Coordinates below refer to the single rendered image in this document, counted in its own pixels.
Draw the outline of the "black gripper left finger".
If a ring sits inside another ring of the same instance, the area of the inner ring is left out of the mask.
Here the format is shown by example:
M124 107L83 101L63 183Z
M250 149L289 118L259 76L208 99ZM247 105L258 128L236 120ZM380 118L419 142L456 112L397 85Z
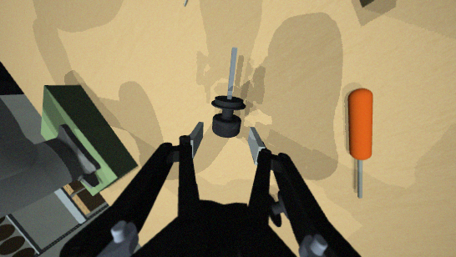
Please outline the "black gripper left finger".
M207 239L193 159L204 122L180 145L162 143L120 196L60 250L59 257L130 257L174 162L179 162L177 257L206 257Z

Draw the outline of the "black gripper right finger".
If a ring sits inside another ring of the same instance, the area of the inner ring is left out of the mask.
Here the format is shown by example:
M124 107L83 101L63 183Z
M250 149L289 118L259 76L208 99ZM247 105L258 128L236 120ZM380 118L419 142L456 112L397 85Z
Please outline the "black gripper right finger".
M237 257L268 257L271 170L300 257L362 257L329 222L290 156L272 154L255 127L247 142L257 168Z

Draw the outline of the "orange-handled screwdriver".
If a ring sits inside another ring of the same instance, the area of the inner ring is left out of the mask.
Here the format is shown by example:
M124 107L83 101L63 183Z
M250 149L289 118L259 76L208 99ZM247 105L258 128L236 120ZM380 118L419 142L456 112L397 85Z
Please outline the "orange-handled screwdriver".
M353 90L347 98L349 153L357 159L357 197L362 198L362 161L372 156L372 92Z

